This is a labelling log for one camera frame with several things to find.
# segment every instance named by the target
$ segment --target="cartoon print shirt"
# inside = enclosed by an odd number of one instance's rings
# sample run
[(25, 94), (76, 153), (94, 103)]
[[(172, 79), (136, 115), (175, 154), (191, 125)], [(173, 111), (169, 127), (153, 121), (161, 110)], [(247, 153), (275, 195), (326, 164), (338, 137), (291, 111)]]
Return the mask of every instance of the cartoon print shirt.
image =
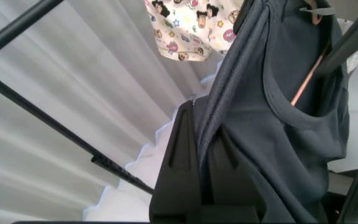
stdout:
[(144, 0), (158, 51), (174, 60), (202, 62), (213, 50), (225, 55), (236, 35), (244, 0)]

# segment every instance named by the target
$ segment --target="sheer curtain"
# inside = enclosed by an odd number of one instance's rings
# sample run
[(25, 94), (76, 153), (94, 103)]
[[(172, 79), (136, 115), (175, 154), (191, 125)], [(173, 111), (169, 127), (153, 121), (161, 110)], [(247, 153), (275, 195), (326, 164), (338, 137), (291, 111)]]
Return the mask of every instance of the sheer curtain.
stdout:
[[(0, 29), (36, 0), (0, 0)], [(202, 91), (205, 63), (163, 58), (143, 1), (67, 0), (0, 51), (0, 79), (119, 165)], [(81, 220), (119, 179), (0, 95), (0, 223)]]

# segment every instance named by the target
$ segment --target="black garment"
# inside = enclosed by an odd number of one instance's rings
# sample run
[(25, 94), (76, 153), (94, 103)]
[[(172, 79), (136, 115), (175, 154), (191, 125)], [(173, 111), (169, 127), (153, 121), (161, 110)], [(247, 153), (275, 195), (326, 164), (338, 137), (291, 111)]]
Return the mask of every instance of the black garment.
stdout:
[(342, 35), (334, 16), (314, 26), (302, 7), (301, 0), (255, 1), (208, 100), (194, 105), (200, 173), (225, 126), (265, 200), (263, 222), (326, 221), (320, 200), (328, 190), (327, 162), (346, 155), (345, 65), (331, 76), (327, 94), (313, 77), (296, 106), (290, 103), (327, 42)]

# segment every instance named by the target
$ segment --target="white curtain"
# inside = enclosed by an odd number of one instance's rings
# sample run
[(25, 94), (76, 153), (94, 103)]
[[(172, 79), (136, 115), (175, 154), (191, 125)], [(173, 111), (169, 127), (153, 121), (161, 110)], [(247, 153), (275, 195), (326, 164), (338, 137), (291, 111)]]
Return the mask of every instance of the white curtain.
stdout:
[[(0, 29), (36, 0), (0, 0)], [(202, 90), (221, 58), (176, 62), (141, 0), (67, 0), (0, 51), (0, 79), (119, 165)], [(0, 223), (81, 220), (119, 179), (0, 95)]]

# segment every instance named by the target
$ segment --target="black metal frame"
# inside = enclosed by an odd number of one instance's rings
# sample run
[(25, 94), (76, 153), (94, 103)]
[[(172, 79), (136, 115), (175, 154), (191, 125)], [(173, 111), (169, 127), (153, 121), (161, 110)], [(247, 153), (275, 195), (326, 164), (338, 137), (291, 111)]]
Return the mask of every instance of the black metal frame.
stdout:
[[(32, 6), (30, 9), (28, 9), (21, 16), (19, 16), (17, 19), (8, 24), (5, 28), (0, 30), (0, 50), (7, 44), (9, 44), (12, 40), (14, 40), (17, 36), (22, 34), (31, 25), (36, 23), (44, 15), (48, 14), (48, 12), (58, 6), (61, 2), (63, 2), (63, 0), (41, 0), (37, 4)], [(129, 183), (144, 190), (145, 192), (153, 194), (153, 189), (143, 183), (143, 181), (128, 173), (124, 168), (116, 164), (114, 161), (110, 160), (103, 153), (99, 152), (82, 138), (64, 127), (58, 121), (53, 119), (47, 113), (43, 112), (40, 108), (36, 107), (30, 101), (26, 100), (23, 96), (20, 96), (20, 94), (16, 93), (14, 90), (9, 88), (1, 81), (0, 94), (4, 95), (6, 98), (9, 98), (15, 104), (19, 105), (21, 108), (34, 115), (36, 118), (43, 121), (45, 124), (53, 128), (60, 134), (64, 135), (69, 140), (73, 141), (85, 151), (92, 154), (93, 158), (91, 162), (99, 165), (103, 169), (122, 178), (123, 180), (128, 181)]]

